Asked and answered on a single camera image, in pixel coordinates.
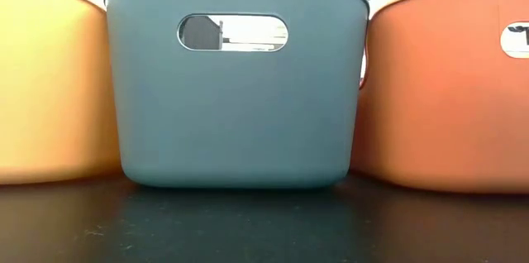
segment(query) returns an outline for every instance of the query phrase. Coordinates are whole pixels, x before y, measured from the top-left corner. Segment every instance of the dark surface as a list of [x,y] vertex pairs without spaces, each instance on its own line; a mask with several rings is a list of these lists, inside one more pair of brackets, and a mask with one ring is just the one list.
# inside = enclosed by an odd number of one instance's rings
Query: dark surface
[[0,262],[529,261],[529,198],[350,177],[309,192],[189,191],[126,179],[0,187]]

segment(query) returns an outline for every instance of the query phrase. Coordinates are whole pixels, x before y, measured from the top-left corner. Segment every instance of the dark teal storage bin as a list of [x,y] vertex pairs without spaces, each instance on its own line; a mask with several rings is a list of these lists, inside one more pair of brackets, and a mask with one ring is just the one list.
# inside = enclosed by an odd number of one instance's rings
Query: dark teal storage bin
[[[188,188],[310,188],[349,168],[366,0],[105,0],[126,175]],[[281,19],[274,52],[182,46],[192,14]]]

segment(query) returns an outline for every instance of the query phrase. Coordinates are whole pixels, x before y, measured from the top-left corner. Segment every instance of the black table surface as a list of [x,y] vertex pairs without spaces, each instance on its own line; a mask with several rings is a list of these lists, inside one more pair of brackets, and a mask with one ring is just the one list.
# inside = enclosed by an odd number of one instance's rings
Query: black table surface
[[0,187],[0,262],[529,261],[529,198],[349,176],[313,191],[151,189],[124,177]]

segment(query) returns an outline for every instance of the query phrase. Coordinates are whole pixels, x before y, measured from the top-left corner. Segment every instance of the orange storage bin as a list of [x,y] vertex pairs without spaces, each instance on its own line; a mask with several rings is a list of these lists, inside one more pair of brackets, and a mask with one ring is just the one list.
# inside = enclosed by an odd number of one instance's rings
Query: orange storage bin
[[529,193],[529,59],[501,42],[516,22],[529,22],[526,0],[397,0],[374,14],[352,169],[420,189]]
[[106,13],[0,0],[0,184],[120,169]]

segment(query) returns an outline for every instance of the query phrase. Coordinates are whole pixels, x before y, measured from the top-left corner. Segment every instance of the handle cutout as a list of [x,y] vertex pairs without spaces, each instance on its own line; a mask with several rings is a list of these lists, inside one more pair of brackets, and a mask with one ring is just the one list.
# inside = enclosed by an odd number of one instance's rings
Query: handle cutout
[[288,29],[272,16],[193,14],[180,22],[178,36],[190,50],[273,52],[287,43]]
[[529,22],[514,22],[502,32],[502,50],[518,59],[529,59]]

